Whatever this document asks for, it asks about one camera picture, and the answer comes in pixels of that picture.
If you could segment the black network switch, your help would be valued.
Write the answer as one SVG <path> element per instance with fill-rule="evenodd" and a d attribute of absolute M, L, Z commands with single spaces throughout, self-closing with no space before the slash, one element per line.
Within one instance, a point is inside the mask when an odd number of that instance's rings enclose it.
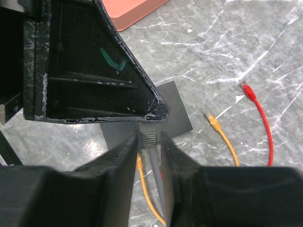
<path fill-rule="evenodd" d="M 168 121 L 157 124 L 157 141 L 161 140 L 161 132 L 164 131 L 170 138 L 174 138 L 193 129 L 176 83 L 174 81 L 157 87 L 159 93 L 170 107 Z M 144 148 L 142 137 L 137 122 L 109 122 L 100 124 L 107 149 L 113 149 L 119 145 L 131 131 L 138 135 L 138 149 Z"/>

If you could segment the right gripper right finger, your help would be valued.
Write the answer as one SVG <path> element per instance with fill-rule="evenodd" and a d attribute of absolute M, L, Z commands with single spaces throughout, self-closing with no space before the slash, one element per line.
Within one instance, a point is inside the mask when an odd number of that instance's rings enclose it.
<path fill-rule="evenodd" d="M 291 167 L 204 166 L 161 135 L 169 227 L 300 227 L 303 174 Z"/>

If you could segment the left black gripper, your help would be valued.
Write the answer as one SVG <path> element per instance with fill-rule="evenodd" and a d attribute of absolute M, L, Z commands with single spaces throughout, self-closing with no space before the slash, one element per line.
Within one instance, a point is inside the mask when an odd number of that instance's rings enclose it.
<path fill-rule="evenodd" d="M 50 2 L 19 0 L 23 11 L 0 3 L 0 122 L 20 109 L 24 118 L 46 122 L 50 73 Z"/>

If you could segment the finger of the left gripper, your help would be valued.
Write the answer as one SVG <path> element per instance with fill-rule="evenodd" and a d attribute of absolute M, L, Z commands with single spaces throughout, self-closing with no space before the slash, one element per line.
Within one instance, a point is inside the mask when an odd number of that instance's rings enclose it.
<path fill-rule="evenodd" d="M 169 106 L 100 0 L 25 0 L 26 120 L 165 122 Z"/>

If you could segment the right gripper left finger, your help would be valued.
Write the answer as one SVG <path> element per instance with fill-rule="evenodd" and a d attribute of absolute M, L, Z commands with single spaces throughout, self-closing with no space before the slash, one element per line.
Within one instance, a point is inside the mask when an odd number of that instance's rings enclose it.
<path fill-rule="evenodd" d="M 128 225 L 138 138 L 73 171 L 0 166 L 3 227 L 125 227 Z"/>

